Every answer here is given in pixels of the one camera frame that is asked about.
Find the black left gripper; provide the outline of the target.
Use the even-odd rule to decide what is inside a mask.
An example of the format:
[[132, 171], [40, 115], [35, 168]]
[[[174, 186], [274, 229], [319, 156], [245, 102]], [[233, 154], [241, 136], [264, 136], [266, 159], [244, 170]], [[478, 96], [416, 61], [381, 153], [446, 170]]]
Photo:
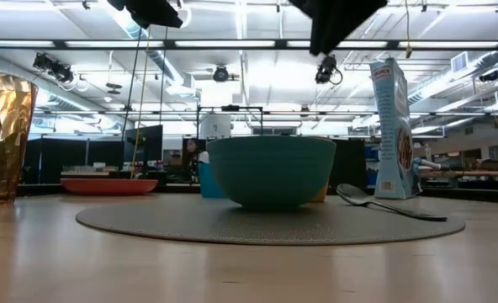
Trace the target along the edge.
[[181, 28], [183, 21], [168, 0], [107, 0], [116, 10], [126, 10], [143, 29], [150, 25]]

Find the light blue cereal box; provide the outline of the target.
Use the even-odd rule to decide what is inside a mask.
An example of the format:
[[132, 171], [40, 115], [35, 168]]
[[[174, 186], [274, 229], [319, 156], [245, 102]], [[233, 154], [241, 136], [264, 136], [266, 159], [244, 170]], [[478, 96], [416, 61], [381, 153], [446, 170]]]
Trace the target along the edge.
[[394, 58], [370, 65], [380, 123], [375, 196], [409, 199], [421, 192], [415, 170], [407, 80]]

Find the teal bowl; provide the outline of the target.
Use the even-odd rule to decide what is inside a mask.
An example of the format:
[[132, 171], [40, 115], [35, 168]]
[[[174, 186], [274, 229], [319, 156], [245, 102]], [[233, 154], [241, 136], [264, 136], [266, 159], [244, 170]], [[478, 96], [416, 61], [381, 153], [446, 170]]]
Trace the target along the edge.
[[247, 136], [207, 144], [211, 172], [247, 209], [288, 210], [311, 202], [329, 180], [336, 143], [311, 136]]

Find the orange plate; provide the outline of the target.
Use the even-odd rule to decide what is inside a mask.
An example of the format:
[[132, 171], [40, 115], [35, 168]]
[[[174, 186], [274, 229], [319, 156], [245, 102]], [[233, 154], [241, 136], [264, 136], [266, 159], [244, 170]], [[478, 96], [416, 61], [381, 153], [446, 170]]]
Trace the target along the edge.
[[62, 187], [80, 195], [139, 195], [151, 192], [158, 181], [154, 179], [122, 178], [62, 178]]

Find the black overhead rig beam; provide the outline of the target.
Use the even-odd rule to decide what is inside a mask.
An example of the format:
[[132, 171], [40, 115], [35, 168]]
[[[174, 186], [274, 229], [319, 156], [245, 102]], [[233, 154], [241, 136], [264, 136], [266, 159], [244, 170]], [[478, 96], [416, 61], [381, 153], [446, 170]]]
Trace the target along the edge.
[[[337, 51], [498, 51], [498, 40], [344, 40]], [[57, 51], [308, 50], [308, 40], [0, 40], [0, 49]]]

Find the black ceiling spotlights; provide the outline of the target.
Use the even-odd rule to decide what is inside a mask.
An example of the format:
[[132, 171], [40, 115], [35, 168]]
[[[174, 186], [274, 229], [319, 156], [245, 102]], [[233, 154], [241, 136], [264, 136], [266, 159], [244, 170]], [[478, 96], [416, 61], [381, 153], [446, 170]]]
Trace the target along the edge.
[[70, 83], [74, 79], [74, 75], [70, 65], [55, 60], [45, 53], [36, 54], [33, 62], [33, 67], [41, 72], [46, 72], [57, 82]]

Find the black monitor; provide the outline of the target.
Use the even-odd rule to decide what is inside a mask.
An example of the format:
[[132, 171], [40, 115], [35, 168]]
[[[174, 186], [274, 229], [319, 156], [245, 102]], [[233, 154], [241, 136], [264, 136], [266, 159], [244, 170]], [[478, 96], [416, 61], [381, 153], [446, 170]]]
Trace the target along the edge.
[[161, 125], [126, 130], [124, 161], [148, 162], [162, 160], [163, 129]]

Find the person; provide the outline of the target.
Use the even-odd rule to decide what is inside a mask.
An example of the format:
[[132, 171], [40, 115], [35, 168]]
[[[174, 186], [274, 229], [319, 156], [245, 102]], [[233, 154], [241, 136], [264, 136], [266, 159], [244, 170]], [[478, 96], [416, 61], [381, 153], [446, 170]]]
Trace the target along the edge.
[[206, 141], [196, 138], [188, 139], [186, 152], [188, 155], [189, 180], [191, 183], [197, 183], [199, 181], [199, 164], [209, 164]]

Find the blue tray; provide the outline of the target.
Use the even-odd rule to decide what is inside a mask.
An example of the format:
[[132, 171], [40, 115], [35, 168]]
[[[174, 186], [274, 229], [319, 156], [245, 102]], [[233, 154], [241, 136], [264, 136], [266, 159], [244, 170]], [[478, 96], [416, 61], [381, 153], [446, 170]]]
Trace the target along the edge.
[[208, 163], [198, 165], [200, 192], [206, 199], [223, 199], [225, 194], [215, 182], [211, 166]]

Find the amber glass tumbler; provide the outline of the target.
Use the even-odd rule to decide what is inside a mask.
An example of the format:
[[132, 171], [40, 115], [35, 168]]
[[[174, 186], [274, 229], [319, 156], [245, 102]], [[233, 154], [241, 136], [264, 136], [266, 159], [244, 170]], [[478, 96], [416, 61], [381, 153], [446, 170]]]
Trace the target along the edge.
[[38, 87], [0, 72], [0, 204], [16, 197]]

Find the grey round placemat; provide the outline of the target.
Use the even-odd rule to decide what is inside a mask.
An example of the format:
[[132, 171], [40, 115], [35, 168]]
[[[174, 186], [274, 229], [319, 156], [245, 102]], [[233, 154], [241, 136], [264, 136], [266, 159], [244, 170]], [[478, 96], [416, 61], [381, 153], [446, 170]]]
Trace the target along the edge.
[[331, 198], [297, 210], [246, 210], [228, 199], [163, 196], [81, 210], [77, 222], [101, 231], [185, 242], [258, 246], [339, 246], [407, 242], [462, 231], [463, 220], [420, 221]]

